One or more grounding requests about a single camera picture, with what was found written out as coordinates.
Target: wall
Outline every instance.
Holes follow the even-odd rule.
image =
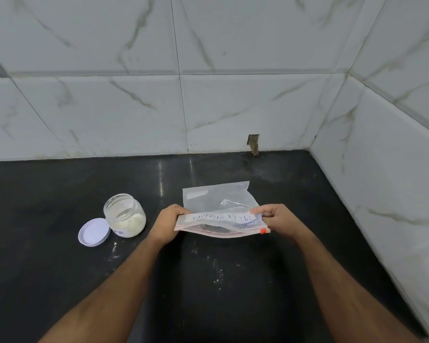
[[[309,148],[383,2],[0,0],[0,160]]]
[[[386,0],[350,74],[311,151],[429,332],[429,0]]]

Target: person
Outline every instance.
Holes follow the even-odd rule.
[[[126,342],[160,249],[177,235],[176,204],[163,209],[148,236],[97,289],[65,314],[40,343]],[[270,230],[300,248],[321,312],[336,343],[417,343],[420,340],[360,286],[319,239],[283,204],[251,209]]]

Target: transparent plastic pouch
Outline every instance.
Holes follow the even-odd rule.
[[[248,192],[249,182],[226,183],[183,189],[183,205],[192,213],[180,215],[175,230],[232,238],[270,232]]]

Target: forearm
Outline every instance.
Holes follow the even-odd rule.
[[[56,342],[126,342],[146,294],[162,245],[146,238],[97,289],[41,339]]]
[[[360,286],[307,228],[295,238],[322,314],[337,343],[419,340]]]

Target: plastic jar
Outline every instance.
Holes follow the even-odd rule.
[[[111,197],[103,213],[113,232],[121,237],[137,236],[146,225],[146,215],[140,203],[129,194]]]

